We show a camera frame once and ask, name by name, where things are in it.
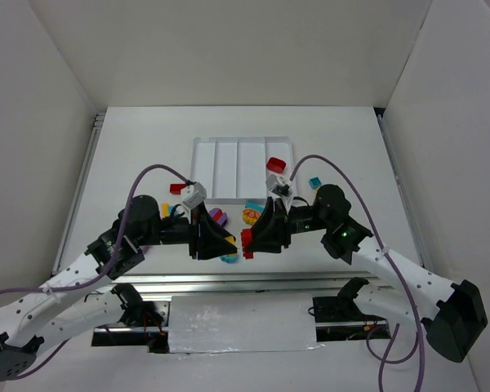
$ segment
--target red block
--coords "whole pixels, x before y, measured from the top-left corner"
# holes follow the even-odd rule
[[[214,214],[212,219],[217,222],[221,218],[222,215],[223,215],[223,211],[218,208],[218,210],[216,211],[216,214]]]
[[[287,167],[285,161],[283,161],[282,159],[277,159],[275,157],[272,157],[267,162],[267,169],[274,173],[283,173],[285,171],[285,167]]]
[[[187,184],[171,184],[169,192],[171,192],[172,194],[181,194],[181,190],[186,186]]]
[[[243,248],[243,257],[247,260],[254,258],[254,253],[245,252],[245,248],[248,247],[248,244],[252,242],[252,230],[243,229],[242,230],[242,248]]]

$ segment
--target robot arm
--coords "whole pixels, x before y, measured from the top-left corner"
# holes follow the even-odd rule
[[[396,321],[414,323],[403,285],[386,260],[388,253],[416,300],[426,340],[453,362],[465,358],[488,324],[479,289],[473,283],[464,280],[455,284],[388,247],[380,247],[372,232],[349,216],[350,202],[337,185],[320,187],[312,206],[290,210],[288,185],[277,185],[273,192],[281,198],[269,198],[260,219],[242,231],[246,258],[252,258],[254,252],[280,253],[282,247],[290,245],[293,234],[324,229],[321,244],[331,257],[376,275],[396,290],[392,294],[374,291],[365,287],[367,281],[356,279],[341,290],[340,296],[349,297],[366,314],[389,314]]]
[[[140,247],[185,243],[191,257],[198,260],[236,253],[236,247],[226,240],[232,235],[209,216],[203,197],[196,196],[200,187],[194,184],[186,190],[183,204],[189,218],[162,219],[154,198],[144,195],[133,198],[118,259],[94,284],[79,287],[97,278],[111,260],[124,211],[72,265],[40,286],[41,292],[0,308],[0,381],[14,380],[54,344],[99,325],[127,323],[135,309],[142,311],[143,301],[131,285],[119,284],[94,301],[77,303],[89,292],[107,286],[140,264],[145,258]],[[55,291],[73,286],[78,287]]]

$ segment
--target small toy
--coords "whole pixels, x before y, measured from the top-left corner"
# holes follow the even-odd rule
[[[187,184],[171,184],[169,187],[169,192],[172,194],[181,194],[181,190],[186,186]]]
[[[169,206],[169,215],[172,214],[172,210],[174,209],[174,206]],[[178,215],[178,208],[174,211],[174,215]]]
[[[171,207],[168,203],[162,203],[162,218],[167,218],[171,215]]]
[[[246,224],[252,226],[258,219],[260,219],[263,210],[264,208],[262,206],[252,202],[247,202],[242,212],[242,219]]]
[[[226,212],[223,212],[220,208],[212,208],[209,211],[209,215],[212,216],[212,219],[216,221],[221,227],[225,227],[227,222],[229,221],[229,217]]]
[[[272,157],[267,162],[267,169],[274,173],[282,174],[285,171],[285,167],[287,167],[285,161],[275,157]]]
[[[309,180],[310,188],[317,190],[321,186],[321,181],[318,177],[311,178]]]
[[[243,229],[242,230],[242,248],[243,248],[243,257],[247,260],[254,258],[254,253],[245,252],[245,247],[248,247],[248,244],[252,241],[252,230],[251,229]]]
[[[236,240],[232,235],[230,237],[227,237],[226,240],[232,243],[234,246],[236,246]],[[220,260],[224,261],[227,264],[235,263],[236,261],[238,261],[238,253],[232,253],[230,255],[221,256]]]

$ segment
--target purple cable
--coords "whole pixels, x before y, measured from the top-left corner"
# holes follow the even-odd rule
[[[377,355],[376,352],[372,349],[372,347],[370,346],[370,340],[372,339],[372,335],[374,334],[374,332],[380,331],[383,328],[385,328],[385,325],[378,325],[377,327],[373,328],[368,333],[367,339],[365,340],[365,344],[367,345],[368,352],[370,352],[370,354],[372,354],[373,357],[375,357],[376,359],[378,359],[380,361],[383,361],[383,358],[380,357],[379,355]],[[416,342],[414,343],[414,346],[412,347],[412,350],[410,351],[410,353],[407,354],[406,357],[401,358],[401,359],[395,359],[395,360],[389,360],[388,359],[388,360],[385,361],[385,363],[387,363],[389,365],[399,365],[400,363],[407,362],[416,353],[417,346],[419,346],[419,339],[417,339],[417,334],[416,334]]]
[[[379,235],[379,232],[377,231],[376,224],[374,223],[374,220],[372,219],[372,215],[370,211],[368,210],[367,204],[364,202],[363,198],[361,197],[361,194],[359,194],[358,190],[352,183],[352,181],[349,179],[349,177],[332,161],[326,159],[325,157],[317,154],[311,154],[307,155],[306,157],[303,157],[300,162],[297,163],[297,165],[294,167],[294,170],[291,173],[291,176],[289,178],[290,181],[294,180],[294,177],[296,176],[296,172],[300,168],[301,164],[306,161],[307,159],[311,158],[316,158],[316,159],[321,159],[325,163],[328,163],[330,166],[332,166],[340,175],[343,177],[343,179],[346,181],[346,183],[349,185],[349,187],[352,189],[354,194],[356,195],[356,198],[358,198],[359,203],[361,204],[361,207],[363,208],[365,215],[368,218],[368,222],[370,223],[370,226],[372,227],[372,231],[374,232],[374,237],[376,237],[376,241],[379,245],[379,247],[382,249],[384,247],[383,241],[381,239],[381,236]],[[403,289],[405,291],[405,294],[407,295],[407,298],[410,302],[410,305],[412,307],[412,313],[414,314],[414,322],[416,324],[416,330],[417,330],[417,340],[419,340],[419,371],[417,374],[417,382],[416,382],[416,387],[414,388],[414,392],[420,392],[421,391],[421,386],[423,385],[423,378],[425,377],[425,342],[424,342],[424,337],[423,337],[423,329],[421,326],[421,319],[419,318],[419,312],[417,311],[417,305],[416,301],[414,300],[414,297],[412,295],[412,292],[410,291],[410,287],[407,285],[407,281],[403,277],[403,274],[401,274],[401,271],[399,270],[398,266],[395,264],[394,260],[392,260],[392,257],[390,256],[389,253],[385,254],[386,260],[390,263],[390,266],[392,267],[392,270],[394,270],[395,274],[398,276],[399,281],[403,285]],[[394,332],[394,335],[392,336],[392,339],[395,339],[396,333],[399,329],[396,328],[396,331]],[[389,348],[391,348],[392,344],[394,343],[393,340],[390,340]],[[381,362],[380,365],[380,370],[382,371],[383,367],[385,366],[385,362]],[[380,392],[383,392],[382,385],[380,385]]]
[[[152,171],[154,169],[167,170],[168,172],[170,172],[170,173],[174,174],[175,176],[177,176],[180,180],[184,181],[186,184],[190,183],[190,180],[189,179],[187,179],[186,177],[182,176],[178,171],[172,169],[171,167],[169,167],[167,165],[162,165],[162,164],[157,163],[157,164],[154,164],[154,165],[150,165],[150,166],[146,167],[144,170],[142,170],[141,173],[138,175],[138,177],[132,183],[131,190],[129,190],[129,195],[127,196],[127,201],[125,203],[125,209],[124,209],[124,212],[123,212],[122,220],[120,222],[120,228],[118,230],[118,236],[116,238],[116,243],[114,244],[113,255],[111,256],[109,262],[105,265],[105,267],[98,274],[98,276],[96,276],[95,278],[89,280],[88,282],[81,283],[81,284],[76,285],[76,286],[70,286],[70,287],[54,287],[54,288],[52,288],[52,291],[53,292],[72,292],[74,290],[80,290],[82,288],[89,287],[89,286],[95,284],[96,282],[98,282],[100,279],[102,279],[114,267],[114,265],[118,261],[118,254],[119,254],[120,246],[121,246],[122,240],[123,240],[123,233],[125,231],[125,226],[127,225],[127,219],[129,218],[129,211],[131,210],[131,201],[132,201],[132,198],[134,197],[134,193],[136,192],[136,188],[138,187],[138,184],[141,182],[142,178],[148,172],[150,172],[150,171]],[[4,288],[4,289],[0,290],[0,295],[2,295],[2,294],[9,294],[9,293],[13,293],[13,292],[35,293],[35,292],[43,292],[43,289],[40,288],[40,287],[13,287],[13,288]],[[44,361],[43,362],[43,365],[45,365],[47,362],[49,362],[49,361],[48,360]],[[28,372],[28,373],[25,373],[25,374],[29,374],[29,375],[30,374],[33,374],[34,372],[36,372],[40,368],[41,368],[41,366],[40,367],[37,367],[32,372]]]
[[[385,369],[385,364],[387,363],[387,359],[389,358],[390,350],[392,350],[392,346],[394,345],[395,338],[398,336],[398,332],[399,332],[399,324],[395,324],[394,334],[390,338],[389,344],[386,346],[385,353],[383,354],[383,358],[379,363],[379,371],[377,372],[377,386],[379,387],[380,392],[383,391],[383,370]]]

